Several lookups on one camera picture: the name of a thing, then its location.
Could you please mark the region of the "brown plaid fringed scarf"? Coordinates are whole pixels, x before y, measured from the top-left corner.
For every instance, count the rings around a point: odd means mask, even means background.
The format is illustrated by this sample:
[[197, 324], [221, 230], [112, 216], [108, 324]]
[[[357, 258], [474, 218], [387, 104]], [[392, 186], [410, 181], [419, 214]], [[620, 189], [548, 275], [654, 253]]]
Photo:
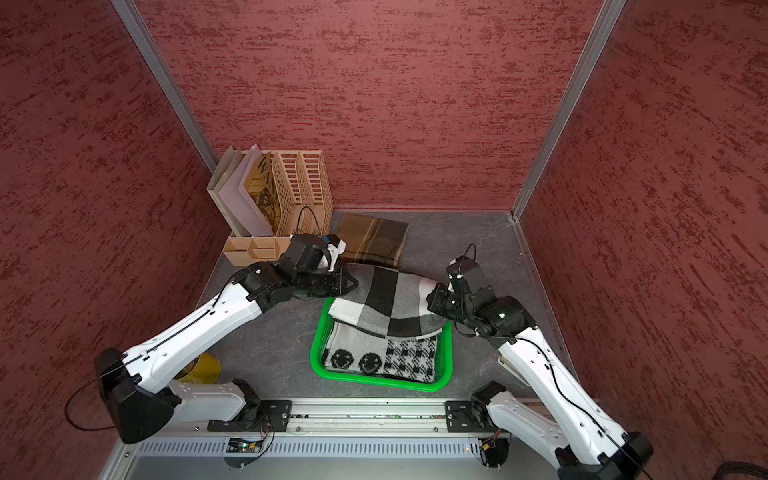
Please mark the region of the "brown plaid fringed scarf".
[[346, 213], [335, 234], [346, 243], [342, 255], [346, 261], [398, 268], [408, 230], [406, 222]]

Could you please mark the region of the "grey black checked scarf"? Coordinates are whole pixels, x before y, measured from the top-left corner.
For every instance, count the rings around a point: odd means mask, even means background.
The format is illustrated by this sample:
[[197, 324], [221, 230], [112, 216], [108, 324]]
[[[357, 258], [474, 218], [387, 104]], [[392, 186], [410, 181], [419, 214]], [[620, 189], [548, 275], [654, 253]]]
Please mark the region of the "grey black checked scarf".
[[346, 272], [358, 286], [333, 301], [328, 314], [334, 320], [380, 338], [405, 339], [438, 334], [447, 323], [428, 310], [436, 281], [365, 264], [352, 264]]

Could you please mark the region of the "smiley houndstooth scarf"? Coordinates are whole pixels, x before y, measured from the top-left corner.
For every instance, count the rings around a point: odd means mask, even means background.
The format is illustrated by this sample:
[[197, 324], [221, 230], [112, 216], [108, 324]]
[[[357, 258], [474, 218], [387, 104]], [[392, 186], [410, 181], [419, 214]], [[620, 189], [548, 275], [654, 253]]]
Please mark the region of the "smiley houndstooth scarf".
[[376, 337], [335, 322], [321, 360], [332, 372], [431, 384], [441, 330], [419, 338]]

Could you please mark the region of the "green plastic mesh basket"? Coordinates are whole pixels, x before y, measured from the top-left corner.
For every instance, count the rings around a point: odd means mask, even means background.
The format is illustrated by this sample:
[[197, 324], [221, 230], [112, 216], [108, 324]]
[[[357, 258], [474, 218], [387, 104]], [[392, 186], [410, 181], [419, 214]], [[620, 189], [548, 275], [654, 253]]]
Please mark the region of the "green plastic mesh basket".
[[310, 351], [310, 364], [319, 377], [347, 383], [373, 385], [377, 387], [434, 393], [444, 389], [451, 381], [454, 373], [453, 330], [444, 329], [437, 337], [435, 353], [435, 378], [432, 383], [419, 383], [398, 378], [383, 376], [367, 376], [355, 372], [334, 372], [325, 367], [324, 350], [332, 332], [332, 319], [329, 310], [334, 299], [325, 300], [318, 322], [315, 337]]

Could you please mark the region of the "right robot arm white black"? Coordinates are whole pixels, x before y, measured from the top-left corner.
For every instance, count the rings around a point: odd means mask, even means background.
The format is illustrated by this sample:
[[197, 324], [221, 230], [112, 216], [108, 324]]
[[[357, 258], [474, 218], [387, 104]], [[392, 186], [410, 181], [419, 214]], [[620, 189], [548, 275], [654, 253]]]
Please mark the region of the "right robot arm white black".
[[437, 285], [426, 297], [430, 312], [463, 324], [487, 340], [501, 364], [523, 380], [549, 414], [543, 416], [491, 382], [473, 395], [490, 422], [536, 451], [561, 479], [636, 479], [653, 448], [628, 432], [586, 393], [554, 353], [535, 320], [511, 296], [465, 282]]

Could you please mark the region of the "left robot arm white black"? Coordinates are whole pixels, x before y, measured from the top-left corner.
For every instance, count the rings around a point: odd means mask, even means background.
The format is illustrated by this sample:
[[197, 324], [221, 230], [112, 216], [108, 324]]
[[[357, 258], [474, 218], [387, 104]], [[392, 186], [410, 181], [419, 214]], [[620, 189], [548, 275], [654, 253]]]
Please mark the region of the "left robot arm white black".
[[359, 285], [349, 271], [286, 272], [258, 262], [234, 273], [219, 294], [155, 338], [125, 352], [109, 348], [94, 360], [101, 400], [125, 444], [148, 439], [170, 423], [182, 399], [176, 375], [240, 326], [294, 298], [335, 298]]

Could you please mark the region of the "beige plastic file organizer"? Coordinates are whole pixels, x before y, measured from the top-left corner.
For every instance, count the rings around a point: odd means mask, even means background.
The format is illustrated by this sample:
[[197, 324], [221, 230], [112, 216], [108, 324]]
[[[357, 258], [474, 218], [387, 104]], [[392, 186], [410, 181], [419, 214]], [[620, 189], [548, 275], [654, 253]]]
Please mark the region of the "beige plastic file organizer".
[[222, 254], [235, 267], [276, 260], [292, 235], [322, 236], [330, 229], [333, 200], [323, 152], [261, 150], [272, 157], [281, 220], [271, 237], [237, 237], [230, 230]]

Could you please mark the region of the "lilac folder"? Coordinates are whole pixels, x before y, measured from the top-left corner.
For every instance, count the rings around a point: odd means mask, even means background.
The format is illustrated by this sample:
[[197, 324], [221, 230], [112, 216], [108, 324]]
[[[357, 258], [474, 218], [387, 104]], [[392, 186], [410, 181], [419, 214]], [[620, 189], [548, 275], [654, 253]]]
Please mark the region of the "lilac folder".
[[251, 146], [245, 152], [245, 156], [240, 163], [236, 173], [233, 175], [230, 186], [231, 197], [226, 203], [232, 208], [238, 220], [246, 227], [249, 232], [247, 237], [271, 237], [273, 233], [266, 223], [255, 211], [254, 205], [247, 198], [243, 181], [246, 176], [246, 170], [252, 165], [254, 156], [262, 153], [258, 145]]

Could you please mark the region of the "brown patterned booklet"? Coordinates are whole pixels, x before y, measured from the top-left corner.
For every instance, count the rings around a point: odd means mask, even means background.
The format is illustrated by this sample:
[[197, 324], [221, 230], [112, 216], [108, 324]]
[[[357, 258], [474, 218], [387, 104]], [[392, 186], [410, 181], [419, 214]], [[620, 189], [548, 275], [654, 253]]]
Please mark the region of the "brown patterned booklet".
[[252, 165], [246, 170], [243, 186], [257, 214], [270, 231], [276, 233], [281, 220], [281, 211], [273, 175], [272, 157], [269, 154], [257, 153], [254, 156]]

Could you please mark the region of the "yellow pencil cup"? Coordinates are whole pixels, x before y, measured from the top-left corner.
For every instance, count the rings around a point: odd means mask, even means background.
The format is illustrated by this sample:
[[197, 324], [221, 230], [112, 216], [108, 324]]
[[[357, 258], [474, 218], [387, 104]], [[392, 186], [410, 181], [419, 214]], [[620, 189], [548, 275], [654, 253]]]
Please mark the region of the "yellow pencil cup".
[[221, 372], [221, 362], [213, 355], [203, 353], [183, 367], [174, 379], [191, 384], [215, 384]]

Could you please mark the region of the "beige cardboard folder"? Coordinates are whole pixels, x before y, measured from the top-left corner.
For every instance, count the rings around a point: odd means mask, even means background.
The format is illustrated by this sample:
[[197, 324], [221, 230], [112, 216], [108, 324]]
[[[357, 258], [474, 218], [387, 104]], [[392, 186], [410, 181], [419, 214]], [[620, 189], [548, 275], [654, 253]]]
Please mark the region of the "beige cardboard folder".
[[220, 157], [212, 177], [207, 184], [206, 191], [228, 224], [231, 233], [237, 237], [247, 237], [249, 232], [238, 220], [232, 208], [226, 203], [231, 197], [228, 189], [233, 175], [236, 173], [245, 152], [230, 146]]

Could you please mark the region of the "right corner aluminium profile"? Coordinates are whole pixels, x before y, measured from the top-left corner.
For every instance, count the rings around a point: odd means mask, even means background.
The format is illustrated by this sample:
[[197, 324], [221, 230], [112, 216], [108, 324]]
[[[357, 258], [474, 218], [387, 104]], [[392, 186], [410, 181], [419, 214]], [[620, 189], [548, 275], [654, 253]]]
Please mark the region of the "right corner aluminium profile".
[[593, 28], [574, 67], [567, 87], [552, 119], [539, 151], [531, 165], [518, 197], [511, 210], [511, 218], [519, 222], [530, 202], [568, 121], [586, 87], [590, 76], [610, 38], [626, 5], [626, 0], [605, 0], [598, 12]]

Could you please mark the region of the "corner aluminium profile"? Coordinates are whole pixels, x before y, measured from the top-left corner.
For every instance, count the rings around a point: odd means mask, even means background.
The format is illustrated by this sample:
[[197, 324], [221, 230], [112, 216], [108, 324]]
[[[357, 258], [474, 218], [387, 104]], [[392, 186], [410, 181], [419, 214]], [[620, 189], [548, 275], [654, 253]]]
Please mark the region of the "corner aluminium profile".
[[218, 157], [163, 58], [136, 3], [131, 0], [111, 0], [110, 3], [193, 142], [205, 166], [213, 173], [217, 166]]
[[626, 5], [626, 0], [605, 0], [598, 12], [593, 28], [574, 67], [567, 87], [552, 119], [539, 151], [531, 165], [518, 197], [511, 210], [511, 218], [519, 222], [530, 202], [568, 121], [586, 87], [590, 76], [610, 38]]

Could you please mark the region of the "left corner aluminium profile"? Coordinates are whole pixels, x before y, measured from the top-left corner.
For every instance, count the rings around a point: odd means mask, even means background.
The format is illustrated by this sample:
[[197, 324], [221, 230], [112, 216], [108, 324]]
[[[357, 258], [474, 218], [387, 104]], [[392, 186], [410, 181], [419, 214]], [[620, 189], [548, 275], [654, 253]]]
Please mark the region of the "left corner aluminium profile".
[[213, 173], [217, 166], [218, 157], [163, 58], [136, 3], [131, 0], [111, 0], [110, 3], [193, 142], [205, 166]]

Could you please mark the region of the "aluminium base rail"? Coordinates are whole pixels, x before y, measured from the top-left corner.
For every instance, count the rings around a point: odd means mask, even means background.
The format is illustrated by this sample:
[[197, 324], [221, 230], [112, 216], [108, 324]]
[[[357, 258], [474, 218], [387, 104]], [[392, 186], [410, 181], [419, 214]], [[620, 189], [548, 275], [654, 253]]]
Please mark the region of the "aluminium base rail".
[[[547, 416], [539, 401], [519, 399]], [[272, 459], [456, 459], [499, 468], [514, 441], [497, 427], [486, 432], [449, 432], [446, 403], [439, 398], [292, 399], [284, 432], [209, 432], [208, 422], [172, 424], [135, 444], [119, 444], [101, 473], [126, 479], [144, 458], [221, 460], [244, 470]]]

